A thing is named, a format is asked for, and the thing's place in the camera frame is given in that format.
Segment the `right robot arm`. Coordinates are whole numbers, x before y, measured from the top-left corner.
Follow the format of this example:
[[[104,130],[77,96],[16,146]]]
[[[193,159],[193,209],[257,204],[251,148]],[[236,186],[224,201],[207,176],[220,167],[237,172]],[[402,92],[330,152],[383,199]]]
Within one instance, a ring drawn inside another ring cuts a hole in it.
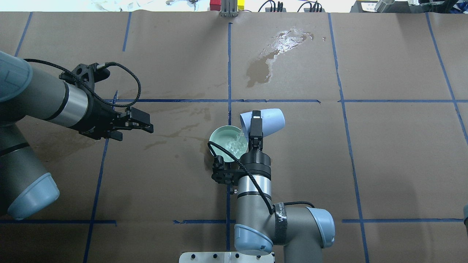
[[[264,139],[285,126],[278,108],[240,115],[248,152],[239,162],[234,245],[239,253],[266,256],[282,246],[285,263],[322,263],[323,249],[335,241],[335,224],[329,211],[304,201],[273,203],[271,158],[263,152]]]

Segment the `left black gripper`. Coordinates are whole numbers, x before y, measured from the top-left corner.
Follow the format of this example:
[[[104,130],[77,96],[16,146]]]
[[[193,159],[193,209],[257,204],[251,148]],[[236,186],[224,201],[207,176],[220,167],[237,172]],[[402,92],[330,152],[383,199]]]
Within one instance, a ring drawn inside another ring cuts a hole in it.
[[[87,110],[83,118],[75,124],[75,130],[80,135],[94,140],[113,139],[123,140],[123,133],[115,130],[112,123],[118,117],[118,113],[94,96],[90,92],[87,95]],[[147,133],[154,133],[154,125],[150,121],[147,112],[134,107],[127,107],[125,112],[119,115],[119,130],[144,130]]]

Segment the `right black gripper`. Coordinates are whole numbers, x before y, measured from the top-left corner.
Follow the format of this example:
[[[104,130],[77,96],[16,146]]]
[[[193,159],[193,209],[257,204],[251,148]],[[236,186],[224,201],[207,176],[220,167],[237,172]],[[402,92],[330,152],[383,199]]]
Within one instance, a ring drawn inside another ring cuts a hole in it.
[[[244,153],[240,162],[252,175],[261,175],[271,179],[271,158],[262,152],[263,142],[263,119],[260,110],[252,111],[249,132],[249,152]]]

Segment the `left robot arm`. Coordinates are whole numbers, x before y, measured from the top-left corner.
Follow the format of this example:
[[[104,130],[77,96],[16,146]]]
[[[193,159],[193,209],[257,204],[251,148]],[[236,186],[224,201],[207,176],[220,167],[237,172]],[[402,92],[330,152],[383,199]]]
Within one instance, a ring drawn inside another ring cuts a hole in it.
[[[73,70],[1,52],[1,215],[24,220],[54,203],[60,190],[20,123],[25,119],[74,130],[93,140],[122,141],[124,130],[154,132],[149,113],[135,108],[141,81],[119,62],[78,64]],[[119,67],[137,83],[135,98],[114,103],[95,85]]]

